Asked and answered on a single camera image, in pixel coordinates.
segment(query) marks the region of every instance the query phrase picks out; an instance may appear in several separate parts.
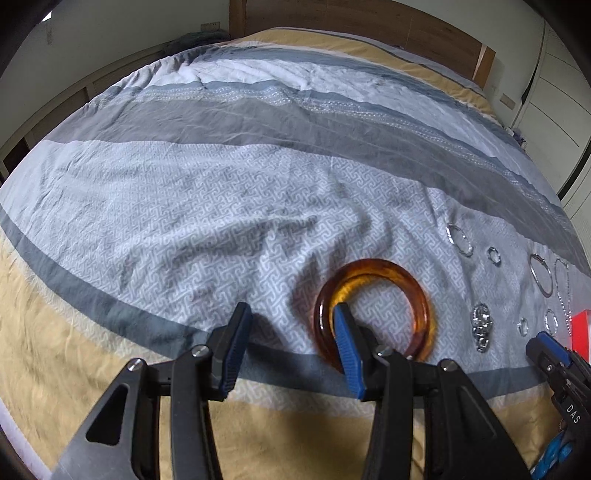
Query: amber bangle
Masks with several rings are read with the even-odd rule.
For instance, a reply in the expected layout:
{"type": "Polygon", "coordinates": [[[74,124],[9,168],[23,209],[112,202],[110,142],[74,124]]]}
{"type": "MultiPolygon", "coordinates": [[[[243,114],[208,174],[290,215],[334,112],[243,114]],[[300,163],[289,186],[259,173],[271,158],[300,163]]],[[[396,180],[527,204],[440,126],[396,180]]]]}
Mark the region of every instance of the amber bangle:
{"type": "Polygon", "coordinates": [[[413,311],[412,337],[404,356],[425,360],[431,353],[436,330],[423,289],[405,269],[388,260],[368,258],[341,267],[324,284],[314,306],[312,330],[321,356],[342,371],[336,347],[332,312],[339,302],[347,301],[360,287],[378,278],[391,281],[406,295],[413,311]]]}

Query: gray stripe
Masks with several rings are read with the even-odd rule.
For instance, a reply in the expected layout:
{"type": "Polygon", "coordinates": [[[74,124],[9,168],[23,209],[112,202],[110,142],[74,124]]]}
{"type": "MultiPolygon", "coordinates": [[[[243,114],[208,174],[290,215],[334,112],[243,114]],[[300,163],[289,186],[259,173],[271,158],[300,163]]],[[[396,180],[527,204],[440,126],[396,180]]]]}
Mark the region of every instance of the gray stripe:
{"type": "MultiPolygon", "coordinates": [[[[171,100],[216,100],[216,101],[230,101],[237,100],[241,95],[246,98],[253,98],[264,100],[267,103],[277,104],[276,98],[283,97],[283,103],[292,101],[307,109],[321,109],[330,112],[345,113],[352,116],[367,116],[367,114],[377,113],[379,116],[373,115],[373,119],[380,123],[385,123],[390,126],[408,129],[407,125],[412,124],[412,130],[418,135],[425,137],[439,137],[444,142],[448,143],[448,147],[453,147],[455,153],[460,156],[470,155],[478,157],[478,162],[485,162],[493,166],[494,170],[503,172],[503,175],[511,182],[517,182],[519,187],[527,192],[527,195],[534,196],[545,208],[548,213],[557,216],[557,220],[562,222],[562,226],[567,229],[573,229],[571,223],[568,221],[562,208],[553,204],[544,196],[538,189],[532,185],[524,176],[513,172],[507,168],[503,162],[496,157],[488,157],[478,148],[456,138],[450,137],[445,132],[431,127],[418,119],[415,119],[405,113],[398,112],[383,105],[377,105],[370,102],[360,102],[349,97],[341,95],[336,92],[316,92],[315,90],[298,90],[288,87],[279,80],[262,80],[255,83],[242,82],[220,82],[212,81],[207,83],[191,82],[184,84],[168,84],[150,86],[145,89],[141,87],[113,87],[108,93],[103,93],[95,102],[101,108],[109,103],[124,103],[129,100],[136,102],[149,102],[161,99],[171,100]]],[[[521,149],[519,155],[525,156],[521,149]]]]}
{"type": "Polygon", "coordinates": [[[317,65],[339,66],[359,72],[365,72],[381,77],[387,81],[396,82],[407,88],[425,95],[437,103],[451,106],[462,114],[468,116],[473,122],[485,126],[502,142],[520,148],[515,139],[505,132],[503,127],[479,113],[475,108],[459,102],[438,88],[416,79],[406,73],[396,72],[388,67],[350,57],[337,57],[329,53],[318,51],[294,50],[289,48],[257,48],[257,47],[231,47],[231,46],[207,46],[198,47],[180,53],[177,58],[183,63],[194,61],[216,61],[220,59],[253,59],[253,60],[284,60],[293,63],[314,63],[317,65]]]}
{"type": "MultiPolygon", "coordinates": [[[[48,288],[107,330],[169,358],[176,358],[207,338],[207,332],[137,309],[72,275],[33,245],[1,206],[0,227],[48,288]]],[[[254,343],[248,345],[239,376],[279,387],[353,397],[344,376],[319,356],[285,352],[254,343]]],[[[473,372],[468,377],[487,399],[543,382],[534,367],[473,372]]]]}
{"type": "Polygon", "coordinates": [[[564,222],[569,225],[569,221],[563,211],[552,208],[555,215],[549,215],[503,175],[465,161],[407,129],[349,115],[317,113],[293,103],[272,106],[255,99],[227,103],[168,100],[128,102],[100,109],[90,104],[70,116],[48,139],[62,143],[152,140],[272,144],[348,158],[397,177],[420,181],[468,208],[502,218],[524,237],[549,246],[581,272],[591,275],[578,237],[564,227],[564,222]]]}

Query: wooden headboard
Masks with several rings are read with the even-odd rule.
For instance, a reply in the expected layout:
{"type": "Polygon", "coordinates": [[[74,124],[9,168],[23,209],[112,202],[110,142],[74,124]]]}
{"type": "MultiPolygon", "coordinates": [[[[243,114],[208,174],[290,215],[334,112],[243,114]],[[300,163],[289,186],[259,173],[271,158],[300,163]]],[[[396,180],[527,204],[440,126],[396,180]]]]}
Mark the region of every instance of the wooden headboard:
{"type": "Polygon", "coordinates": [[[458,28],[392,0],[230,0],[230,35],[272,27],[332,30],[401,47],[484,87],[495,52],[458,28]]]}

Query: bed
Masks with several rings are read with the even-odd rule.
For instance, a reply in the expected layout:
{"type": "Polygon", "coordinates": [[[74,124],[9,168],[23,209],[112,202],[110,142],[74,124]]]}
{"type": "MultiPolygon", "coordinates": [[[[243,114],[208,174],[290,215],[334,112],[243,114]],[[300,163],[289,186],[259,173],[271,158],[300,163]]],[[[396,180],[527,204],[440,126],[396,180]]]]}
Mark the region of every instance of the bed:
{"type": "MultiPolygon", "coordinates": [[[[566,262],[572,312],[591,309],[589,264],[558,198],[471,80],[302,28],[188,50],[92,99],[0,188],[0,425],[48,478],[129,358],[175,358],[247,301],[240,378],[211,405],[225,478],[359,478],[373,407],[318,356],[310,317],[339,267],[384,258],[426,292],[428,361],[469,373],[531,465],[558,418],[525,343],[551,309],[570,345],[556,295],[566,286],[546,298],[532,253],[566,262]],[[478,303],[495,319],[485,353],[470,328],[478,303]]],[[[377,284],[352,306],[383,342],[408,342],[395,288],[377,284]]],[[[417,410],[413,478],[423,454],[417,410]]]]}

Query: blue gripper pad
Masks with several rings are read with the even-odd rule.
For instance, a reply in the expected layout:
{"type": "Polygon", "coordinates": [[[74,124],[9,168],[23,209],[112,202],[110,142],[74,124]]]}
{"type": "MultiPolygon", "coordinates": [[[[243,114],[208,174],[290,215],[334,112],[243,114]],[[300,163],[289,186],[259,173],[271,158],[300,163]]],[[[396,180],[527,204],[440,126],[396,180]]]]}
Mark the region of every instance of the blue gripper pad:
{"type": "Polygon", "coordinates": [[[347,379],[347,386],[351,393],[359,400],[365,395],[365,382],[363,381],[362,361],[359,356],[354,334],[351,328],[356,328],[355,319],[349,308],[344,304],[338,304],[333,309],[333,321],[335,323],[335,341],[339,349],[340,362],[347,379]]]}
{"type": "Polygon", "coordinates": [[[570,367],[572,360],[569,357],[569,353],[561,344],[559,344],[551,335],[547,332],[540,332],[535,336],[544,346],[564,364],[566,368],[570,367]]]}
{"type": "Polygon", "coordinates": [[[222,381],[219,391],[226,397],[234,389],[238,372],[244,359],[248,337],[252,326],[252,311],[248,303],[240,302],[224,331],[224,340],[229,340],[225,362],[223,363],[222,381]]]}

